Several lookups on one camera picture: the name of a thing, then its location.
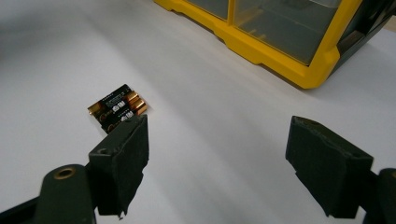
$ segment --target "white table surface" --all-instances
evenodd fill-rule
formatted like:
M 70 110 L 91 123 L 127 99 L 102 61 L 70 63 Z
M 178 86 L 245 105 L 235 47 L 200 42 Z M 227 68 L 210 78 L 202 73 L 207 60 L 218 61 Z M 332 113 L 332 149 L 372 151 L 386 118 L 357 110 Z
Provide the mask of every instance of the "white table surface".
M 98 223 L 361 223 L 326 217 L 285 160 L 292 115 L 396 166 L 396 34 L 322 87 L 295 89 L 149 0 L 0 2 L 0 212 L 106 135 L 87 107 L 126 83 L 148 104 L 150 160 L 128 216 Z

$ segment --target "duracell battery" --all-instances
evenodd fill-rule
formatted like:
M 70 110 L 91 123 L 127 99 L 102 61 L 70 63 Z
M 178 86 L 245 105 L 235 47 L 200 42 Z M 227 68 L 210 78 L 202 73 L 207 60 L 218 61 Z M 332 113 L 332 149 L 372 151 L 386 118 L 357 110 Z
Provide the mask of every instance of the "duracell battery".
M 100 124 L 104 124 L 113 115 L 129 108 L 130 105 L 134 104 L 134 102 L 138 101 L 139 99 L 139 95 L 135 91 L 131 91 L 126 95 L 125 99 L 120 101 L 117 105 L 114 105 L 111 109 L 107 111 L 104 110 L 102 114 L 98 114 L 96 119 L 99 121 Z
M 138 98 L 139 95 L 135 91 L 132 91 L 127 85 L 123 85 L 102 100 L 88 107 L 88 111 L 100 123 L 103 123 L 109 115 L 117 113 L 129 102 L 136 101 Z
M 142 99 L 137 99 L 134 102 L 129 102 L 121 111 L 114 116 L 108 117 L 108 120 L 102 125 L 102 129 L 106 133 L 113 131 L 117 125 L 126 119 L 131 118 L 133 115 L 140 115 L 147 110 L 147 105 Z
M 125 95 L 131 91 L 132 91 L 131 88 L 129 88 L 126 84 L 124 84 L 118 89 L 111 92 L 106 97 L 104 97 L 102 100 L 88 107 L 88 111 L 90 112 L 91 115 L 95 116 L 96 114 L 100 113 L 102 110 L 108 110 L 113 105 L 116 105 L 120 101 L 122 101 Z

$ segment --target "yellow frame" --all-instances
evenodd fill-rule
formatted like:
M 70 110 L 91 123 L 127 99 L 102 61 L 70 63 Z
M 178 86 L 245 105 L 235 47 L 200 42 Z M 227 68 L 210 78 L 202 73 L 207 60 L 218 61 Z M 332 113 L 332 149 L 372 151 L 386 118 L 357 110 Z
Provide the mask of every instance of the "yellow frame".
M 340 59 L 337 43 L 362 0 L 343 0 L 323 36 L 311 64 L 304 65 L 289 55 L 263 44 L 233 26 L 235 0 L 229 0 L 228 19 L 224 21 L 185 0 L 154 0 L 166 10 L 181 12 L 198 21 L 222 39 L 225 45 L 255 64 L 264 64 L 304 89 L 320 86 Z

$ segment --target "yellow plastic container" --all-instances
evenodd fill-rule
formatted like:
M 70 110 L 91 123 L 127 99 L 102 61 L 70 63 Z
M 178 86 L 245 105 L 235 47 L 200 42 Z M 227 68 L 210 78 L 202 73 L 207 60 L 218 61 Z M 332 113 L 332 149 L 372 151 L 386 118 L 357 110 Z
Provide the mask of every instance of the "yellow plastic container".
M 396 8 L 396 0 L 154 1 L 198 21 L 229 49 L 305 89 L 321 85 Z

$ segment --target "brass insert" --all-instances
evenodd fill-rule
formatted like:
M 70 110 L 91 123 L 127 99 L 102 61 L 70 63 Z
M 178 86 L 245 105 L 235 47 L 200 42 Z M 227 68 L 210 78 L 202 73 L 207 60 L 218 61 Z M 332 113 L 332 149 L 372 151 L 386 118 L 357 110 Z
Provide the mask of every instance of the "brass insert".
M 76 168 L 74 168 L 74 167 L 65 167 L 62 170 L 56 172 L 53 177 L 55 179 L 58 179 L 58 180 L 67 179 L 70 176 L 74 175 L 75 173 L 76 173 Z

